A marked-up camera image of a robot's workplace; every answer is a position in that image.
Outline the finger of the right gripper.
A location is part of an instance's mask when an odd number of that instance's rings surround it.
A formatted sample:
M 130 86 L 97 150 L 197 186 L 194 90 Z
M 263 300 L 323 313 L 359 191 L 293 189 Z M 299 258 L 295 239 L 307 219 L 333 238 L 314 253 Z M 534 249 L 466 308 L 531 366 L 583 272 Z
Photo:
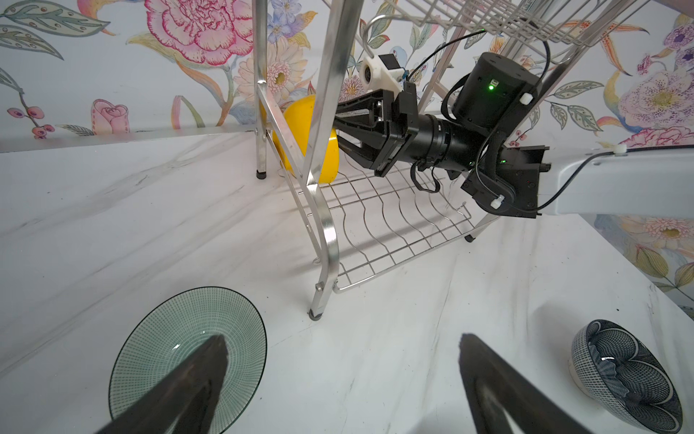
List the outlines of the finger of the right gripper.
M 340 102 L 334 115 L 335 128 L 379 128 L 384 123 L 383 103 L 388 96 L 386 90 L 374 90 L 360 97 Z
M 379 131 L 349 129 L 337 132 L 338 146 L 345 155 L 370 170 L 384 170 L 387 167 L 387 159 L 382 151 L 387 141 L 388 136 Z

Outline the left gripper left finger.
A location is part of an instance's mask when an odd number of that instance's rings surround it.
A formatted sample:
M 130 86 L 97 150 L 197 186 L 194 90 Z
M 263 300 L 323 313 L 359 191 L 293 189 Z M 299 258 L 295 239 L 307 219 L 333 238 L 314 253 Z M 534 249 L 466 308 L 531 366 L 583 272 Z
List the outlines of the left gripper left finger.
M 223 336 L 211 336 L 102 433 L 207 433 L 228 367 Z

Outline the steel two-tier dish rack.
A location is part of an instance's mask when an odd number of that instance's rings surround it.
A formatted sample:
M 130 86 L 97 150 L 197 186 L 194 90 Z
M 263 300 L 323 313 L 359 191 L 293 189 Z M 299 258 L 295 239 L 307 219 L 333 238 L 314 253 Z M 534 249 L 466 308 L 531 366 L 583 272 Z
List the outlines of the steel two-tier dish rack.
M 558 202 L 566 183 L 540 192 L 549 170 L 544 148 L 505 149 L 504 142 L 589 48 L 607 39 L 643 7 L 640 1 L 409 1 L 387 3 L 367 23 L 359 1 L 332 1 L 321 78 L 308 113 L 307 148 L 301 149 L 269 88 L 267 3 L 253 3 L 253 55 L 257 113 L 257 175 L 266 175 L 267 152 L 278 160 L 321 264 L 308 311 L 320 319 L 340 291 L 340 251 L 334 218 L 320 186 L 333 132 L 343 153 L 378 177 L 399 163 L 410 178 L 434 169 L 463 177 L 464 191 L 484 210 L 483 224 L 501 216 L 533 218 Z M 422 94 L 413 72 L 393 57 L 368 54 L 369 92 L 340 102 L 351 43 L 367 45 L 394 21 L 451 30 L 433 53 L 438 67 Z

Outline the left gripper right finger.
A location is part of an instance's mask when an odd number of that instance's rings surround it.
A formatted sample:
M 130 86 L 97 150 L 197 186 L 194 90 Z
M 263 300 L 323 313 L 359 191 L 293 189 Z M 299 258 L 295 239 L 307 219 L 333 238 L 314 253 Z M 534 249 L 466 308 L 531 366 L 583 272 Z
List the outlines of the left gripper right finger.
M 587 433 L 588 430 L 474 334 L 459 343 L 459 371 L 478 433 Z

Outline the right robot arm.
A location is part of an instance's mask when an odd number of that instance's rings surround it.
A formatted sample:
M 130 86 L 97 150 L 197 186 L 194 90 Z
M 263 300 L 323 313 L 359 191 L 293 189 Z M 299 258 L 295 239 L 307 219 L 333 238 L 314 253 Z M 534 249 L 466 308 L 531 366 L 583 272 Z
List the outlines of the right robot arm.
M 422 114 L 417 92 L 374 90 L 339 104 L 339 148 L 383 177 L 399 163 L 417 176 L 442 169 L 486 213 L 693 215 L 693 148 L 613 148 L 590 155 L 548 146 L 510 148 L 514 128 L 531 112 L 541 82 L 518 63 L 486 52 L 457 83 L 459 96 L 441 116 Z

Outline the dark blue patterned bowl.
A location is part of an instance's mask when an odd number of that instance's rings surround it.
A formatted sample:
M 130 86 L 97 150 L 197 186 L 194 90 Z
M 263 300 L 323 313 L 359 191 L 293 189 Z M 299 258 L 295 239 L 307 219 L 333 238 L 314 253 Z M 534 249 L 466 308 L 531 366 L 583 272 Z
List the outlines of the dark blue patterned bowl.
M 654 433 L 678 433 L 683 410 L 650 350 L 620 325 L 596 319 L 573 338 L 569 373 L 579 390 L 617 419 Z

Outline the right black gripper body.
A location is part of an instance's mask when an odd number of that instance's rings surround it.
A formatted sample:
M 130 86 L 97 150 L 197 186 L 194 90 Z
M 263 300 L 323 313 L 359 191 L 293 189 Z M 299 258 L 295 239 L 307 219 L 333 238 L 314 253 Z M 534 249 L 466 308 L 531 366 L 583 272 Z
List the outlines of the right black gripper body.
M 417 110 L 417 87 L 406 81 L 404 89 L 395 95 L 387 90 L 388 96 L 383 103 L 384 131 L 388 141 L 383 148 L 387 159 L 384 170 L 374 170 L 375 175 L 385 177 L 390 168 L 399 161 L 401 151 L 412 137 L 419 133 L 419 111 Z

